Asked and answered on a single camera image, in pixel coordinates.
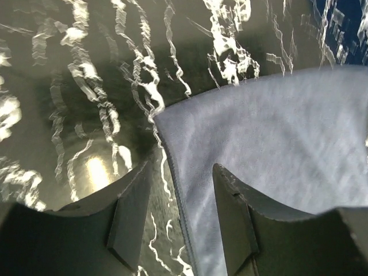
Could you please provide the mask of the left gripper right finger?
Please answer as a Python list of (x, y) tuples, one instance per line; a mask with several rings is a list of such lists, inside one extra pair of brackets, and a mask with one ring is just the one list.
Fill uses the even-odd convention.
[(335, 275), (333, 214), (293, 209), (220, 164), (213, 184), (228, 275)]

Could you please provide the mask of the dark grey-blue towel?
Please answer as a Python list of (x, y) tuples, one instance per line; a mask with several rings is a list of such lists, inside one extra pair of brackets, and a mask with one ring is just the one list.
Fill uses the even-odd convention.
[(228, 275), (213, 166), (333, 214), (335, 275), (367, 274), (367, 67), (308, 68), (196, 95), (155, 117), (195, 275)]

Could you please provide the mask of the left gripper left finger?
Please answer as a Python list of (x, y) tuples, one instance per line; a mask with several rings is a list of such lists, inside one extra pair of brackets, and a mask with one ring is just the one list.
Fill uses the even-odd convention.
[(151, 163), (47, 214), (47, 260), (54, 273), (134, 273), (151, 190)]

